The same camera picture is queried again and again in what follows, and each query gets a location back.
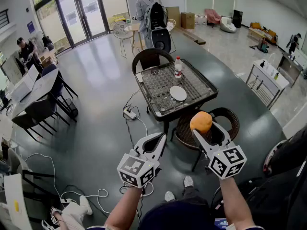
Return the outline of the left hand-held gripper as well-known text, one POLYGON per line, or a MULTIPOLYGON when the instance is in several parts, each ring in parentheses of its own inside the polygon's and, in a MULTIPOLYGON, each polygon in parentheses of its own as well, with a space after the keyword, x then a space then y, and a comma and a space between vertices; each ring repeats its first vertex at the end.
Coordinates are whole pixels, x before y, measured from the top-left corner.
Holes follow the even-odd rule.
POLYGON ((123 183, 143 188, 156 175, 166 144, 166 134, 154 133, 141 138, 134 149, 125 153, 117 171, 123 183))

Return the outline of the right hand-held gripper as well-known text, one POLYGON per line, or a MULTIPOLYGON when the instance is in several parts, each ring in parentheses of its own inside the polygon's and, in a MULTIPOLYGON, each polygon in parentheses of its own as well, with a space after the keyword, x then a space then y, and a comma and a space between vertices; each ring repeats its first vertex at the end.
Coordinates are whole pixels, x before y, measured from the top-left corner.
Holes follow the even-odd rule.
POLYGON ((192 135, 200 150, 210 160, 208 168, 220 179, 238 174, 247 162, 241 147, 235 145, 231 141, 229 133, 214 121, 212 124, 212 142, 216 145, 210 145, 196 129, 192 131, 192 135))

